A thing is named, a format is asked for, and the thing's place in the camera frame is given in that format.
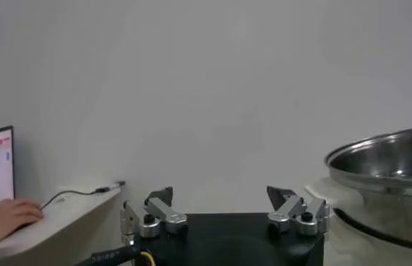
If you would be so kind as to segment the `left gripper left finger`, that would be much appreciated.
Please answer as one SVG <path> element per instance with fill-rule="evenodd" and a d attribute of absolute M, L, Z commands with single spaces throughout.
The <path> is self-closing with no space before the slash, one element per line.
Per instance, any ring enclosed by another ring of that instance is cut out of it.
<path fill-rule="evenodd" d="M 126 246 L 137 239 L 148 241 L 162 235 L 184 238 L 189 230 L 187 214 L 173 209 L 173 187 L 149 193 L 142 205 L 129 200 L 120 209 L 121 242 Z"/>

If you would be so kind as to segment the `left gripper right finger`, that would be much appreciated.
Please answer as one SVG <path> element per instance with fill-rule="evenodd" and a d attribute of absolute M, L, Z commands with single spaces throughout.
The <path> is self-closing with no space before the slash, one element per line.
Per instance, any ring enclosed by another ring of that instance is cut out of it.
<path fill-rule="evenodd" d="M 277 241 L 284 234 L 311 238 L 320 235 L 327 241 L 330 206 L 325 199 L 313 198 L 307 203 L 291 189 L 267 186 L 267 195 L 273 211 L 267 214 L 267 235 Z"/>

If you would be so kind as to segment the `person's right hand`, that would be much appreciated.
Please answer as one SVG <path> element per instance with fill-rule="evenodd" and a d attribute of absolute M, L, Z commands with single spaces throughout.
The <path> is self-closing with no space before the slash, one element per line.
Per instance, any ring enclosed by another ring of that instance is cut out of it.
<path fill-rule="evenodd" d="M 44 218 L 40 204 L 31 199 L 3 199 L 0 201 L 0 241 L 19 227 Z"/>

